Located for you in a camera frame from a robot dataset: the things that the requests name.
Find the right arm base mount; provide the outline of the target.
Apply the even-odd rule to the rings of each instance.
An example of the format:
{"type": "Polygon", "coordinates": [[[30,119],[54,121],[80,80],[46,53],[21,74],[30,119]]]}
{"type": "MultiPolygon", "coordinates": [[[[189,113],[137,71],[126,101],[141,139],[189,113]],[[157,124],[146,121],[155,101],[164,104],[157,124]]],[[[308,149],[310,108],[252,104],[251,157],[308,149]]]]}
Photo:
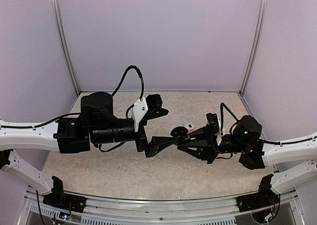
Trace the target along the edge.
{"type": "Polygon", "coordinates": [[[280,196],[271,190],[272,177],[273,174],[263,177],[257,192],[238,196],[236,198],[239,212],[264,208],[273,204],[277,204],[280,201],[280,196]]]}

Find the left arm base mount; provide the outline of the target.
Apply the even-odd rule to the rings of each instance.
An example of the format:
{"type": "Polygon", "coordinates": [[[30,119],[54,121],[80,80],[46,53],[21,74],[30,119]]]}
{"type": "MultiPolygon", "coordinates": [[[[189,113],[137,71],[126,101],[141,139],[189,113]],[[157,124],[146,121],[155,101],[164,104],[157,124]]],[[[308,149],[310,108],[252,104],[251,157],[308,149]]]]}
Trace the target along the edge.
{"type": "Polygon", "coordinates": [[[83,213],[87,198],[65,193],[62,180],[56,176],[52,176],[52,180],[53,187],[48,195],[43,196],[43,203],[69,212],[83,213]]]}

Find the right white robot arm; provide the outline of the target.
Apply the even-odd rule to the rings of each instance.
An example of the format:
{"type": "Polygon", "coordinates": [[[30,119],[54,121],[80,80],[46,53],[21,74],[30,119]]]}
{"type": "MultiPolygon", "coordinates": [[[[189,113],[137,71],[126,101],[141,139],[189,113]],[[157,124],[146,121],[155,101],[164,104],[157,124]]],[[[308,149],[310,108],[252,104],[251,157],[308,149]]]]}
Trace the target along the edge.
{"type": "Polygon", "coordinates": [[[282,194],[317,176],[317,135],[280,142],[260,139],[262,126],[250,115],[239,119],[225,134],[215,114],[208,114],[206,126],[193,132],[185,127],[172,130],[178,150],[212,164],[220,154],[240,154],[239,163],[248,169],[264,169],[285,162],[302,161],[284,172],[262,178],[253,196],[258,207],[264,207],[273,194],[282,194]]]}

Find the black round charging case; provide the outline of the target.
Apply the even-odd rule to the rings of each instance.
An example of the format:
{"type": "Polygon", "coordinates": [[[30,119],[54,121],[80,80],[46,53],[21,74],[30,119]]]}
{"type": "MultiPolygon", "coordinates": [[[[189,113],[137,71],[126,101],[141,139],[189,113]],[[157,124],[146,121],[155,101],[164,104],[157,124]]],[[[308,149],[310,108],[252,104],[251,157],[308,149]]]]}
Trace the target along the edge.
{"type": "Polygon", "coordinates": [[[179,144],[189,139],[188,133],[189,133],[189,130],[186,127],[178,126],[172,129],[170,136],[176,140],[177,144],[179,144]]]}

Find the white earbud charging case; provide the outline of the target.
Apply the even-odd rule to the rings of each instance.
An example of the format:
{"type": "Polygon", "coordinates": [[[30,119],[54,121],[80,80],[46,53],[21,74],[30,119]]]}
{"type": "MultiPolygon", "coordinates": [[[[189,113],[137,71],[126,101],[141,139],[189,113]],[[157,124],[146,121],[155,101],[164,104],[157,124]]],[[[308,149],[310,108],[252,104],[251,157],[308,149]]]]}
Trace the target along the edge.
{"type": "Polygon", "coordinates": [[[193,123],[187,123],[184,125],[184,127],[189,131],[192,132],[196,129],[195,125],[193,123]]]}

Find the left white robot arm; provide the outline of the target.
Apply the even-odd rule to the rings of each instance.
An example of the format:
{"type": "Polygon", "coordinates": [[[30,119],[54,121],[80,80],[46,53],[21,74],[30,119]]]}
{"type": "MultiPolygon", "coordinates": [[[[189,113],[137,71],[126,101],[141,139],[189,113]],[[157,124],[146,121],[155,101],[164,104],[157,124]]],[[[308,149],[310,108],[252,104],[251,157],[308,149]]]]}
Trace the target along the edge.
{"type": "Polygon", "coordinates": [[[69,203],[63,182],[26,166],[16,154],[16,149],[39,149],[61,154],[87,152],[94,145],[116,145],[111,152],[126,142],[134,141],[137,151],[148,145],[144,127],[149,120],[166,116],[159,94],[139,98],[129,110],[132,116],[118,118],[114,115],[113,97],[106,92],[95,92],[81,98],[80,112],[69,113],[40,124],[0,122],[0,167],[24,178],[38,193],[50,198],[58,207],[69,203]]]}

